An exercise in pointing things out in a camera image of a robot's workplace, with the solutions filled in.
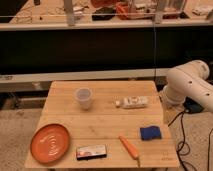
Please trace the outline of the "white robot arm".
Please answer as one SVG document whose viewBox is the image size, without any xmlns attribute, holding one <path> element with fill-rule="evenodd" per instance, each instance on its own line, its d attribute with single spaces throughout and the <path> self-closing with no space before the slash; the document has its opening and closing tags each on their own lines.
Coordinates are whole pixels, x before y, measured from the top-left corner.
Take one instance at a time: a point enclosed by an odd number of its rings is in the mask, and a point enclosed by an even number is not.
<svg viewBox="0 0 213 171">
<path fill-rule="evenodd" d="M 202 60 L 173 67 L 167 72 L 161 97 L 171 106 L 183 104 L 189 97 L 213 113 L 213 85 L 206 81 L 209 74 L 210 69 Z"/>
</svg>

